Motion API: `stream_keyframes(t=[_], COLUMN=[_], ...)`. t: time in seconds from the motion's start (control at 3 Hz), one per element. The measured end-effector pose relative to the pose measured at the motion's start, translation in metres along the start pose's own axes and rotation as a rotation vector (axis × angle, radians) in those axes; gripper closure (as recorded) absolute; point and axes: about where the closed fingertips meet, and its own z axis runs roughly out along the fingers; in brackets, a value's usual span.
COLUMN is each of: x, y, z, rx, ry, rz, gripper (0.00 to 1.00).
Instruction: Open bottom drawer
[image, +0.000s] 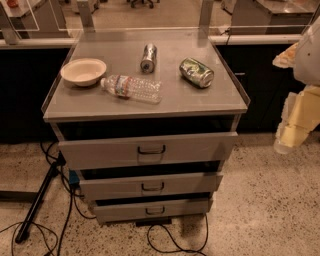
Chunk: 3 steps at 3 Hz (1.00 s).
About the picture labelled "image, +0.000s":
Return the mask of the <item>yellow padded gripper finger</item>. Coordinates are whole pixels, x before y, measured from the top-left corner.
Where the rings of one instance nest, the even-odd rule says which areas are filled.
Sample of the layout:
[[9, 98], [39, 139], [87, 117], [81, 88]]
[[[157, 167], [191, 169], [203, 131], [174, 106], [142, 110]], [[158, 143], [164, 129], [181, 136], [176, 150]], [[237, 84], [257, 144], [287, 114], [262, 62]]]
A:
[[288, 125], [280, 138], [275, 136], [274, 149], [280, 154], [293, 152], [320, 124], [320, 87], [306, 86], [297, 94], [300, 97], [289, 117]]

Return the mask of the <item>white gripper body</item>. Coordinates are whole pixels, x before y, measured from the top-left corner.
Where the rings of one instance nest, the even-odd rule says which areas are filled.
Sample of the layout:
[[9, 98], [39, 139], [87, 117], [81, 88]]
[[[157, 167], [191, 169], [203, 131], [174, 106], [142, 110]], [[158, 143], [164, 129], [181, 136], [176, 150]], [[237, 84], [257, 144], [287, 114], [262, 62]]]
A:
[[282, 113], [281, 113], [281, 122], [278, 125], [277, 131], [276, 131], [276, 137], [280, 138], [284, 128], [288, 125], [289, 123], [289, 117], [294, 109], [294, 106], [296, 104], [297, 99], [300, 97], [299, 94], [290, 92], [285, 99]]

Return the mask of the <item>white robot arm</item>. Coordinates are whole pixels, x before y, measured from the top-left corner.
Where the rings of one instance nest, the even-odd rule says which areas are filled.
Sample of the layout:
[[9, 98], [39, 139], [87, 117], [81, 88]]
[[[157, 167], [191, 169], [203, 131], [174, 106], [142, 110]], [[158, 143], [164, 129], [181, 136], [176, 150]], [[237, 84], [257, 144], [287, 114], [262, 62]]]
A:
[[306, 85], [299, 93], [288, 94], [277, 128], [274, 149], [288, 154], [320, 124], [320, 17], [297, 43], [277, 55], [272, 64], [292, 67], [294, 78]]

